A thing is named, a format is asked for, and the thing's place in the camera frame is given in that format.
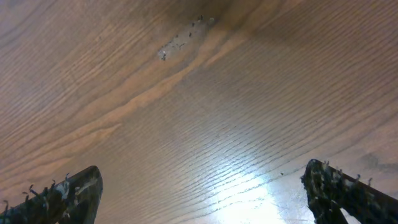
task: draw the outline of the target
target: wooden table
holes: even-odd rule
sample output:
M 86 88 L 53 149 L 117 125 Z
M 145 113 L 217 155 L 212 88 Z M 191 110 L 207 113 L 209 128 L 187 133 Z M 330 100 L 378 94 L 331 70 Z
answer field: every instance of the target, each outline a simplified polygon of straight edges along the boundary
M 0 3 L 11 205 L 96 165 L 96 223 L 313 223 L 313 158 L 398 197 L 396 0 Z

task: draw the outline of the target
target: light brown wood streak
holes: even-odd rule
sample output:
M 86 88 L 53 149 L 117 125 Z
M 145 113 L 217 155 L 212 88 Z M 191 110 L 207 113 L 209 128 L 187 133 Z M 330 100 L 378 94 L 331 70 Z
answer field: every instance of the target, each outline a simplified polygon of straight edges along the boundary
M 0 198 L 96 165 L 96 223 L 312 223 L 299 177 L 313 158 L 398 197 L 397 11 L 7 0 Z M 207 35 L 159 60 L 201 14 L 216 21 Z

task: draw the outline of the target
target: wood grain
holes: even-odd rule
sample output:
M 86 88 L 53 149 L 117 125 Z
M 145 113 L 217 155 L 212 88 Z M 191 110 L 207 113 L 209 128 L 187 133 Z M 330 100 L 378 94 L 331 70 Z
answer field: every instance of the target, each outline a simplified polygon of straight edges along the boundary
M 0 3 L 11 205 L 96 165 L 96 223 L 312 223 L 313 158 L 398 197 L 395 0 Z

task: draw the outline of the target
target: wooden surface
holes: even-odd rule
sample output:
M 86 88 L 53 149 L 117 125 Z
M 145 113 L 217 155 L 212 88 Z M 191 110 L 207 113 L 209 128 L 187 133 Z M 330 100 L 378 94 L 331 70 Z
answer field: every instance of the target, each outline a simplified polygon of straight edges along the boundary
M 96 165 L 96 223 L 312 223 L 312 158 L 398 197 L 396 0 L 0 4 L 11 205 Z

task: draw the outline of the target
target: black object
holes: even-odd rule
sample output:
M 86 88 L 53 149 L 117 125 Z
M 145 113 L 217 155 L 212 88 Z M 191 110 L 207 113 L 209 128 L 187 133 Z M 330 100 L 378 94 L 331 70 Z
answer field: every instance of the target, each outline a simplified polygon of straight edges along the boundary
M 347 223 L 341 208 L 362 224 L 398 223 L 398 201 L 369 185 L 312 159 L 301 180 L 317 224 Z
M 93 224 L 100 204 L 103 182 L 100 170 L 91 166 L 65 181 L 44 188 L 41 194 L 8 209 L 0 215 L 0 224 Z

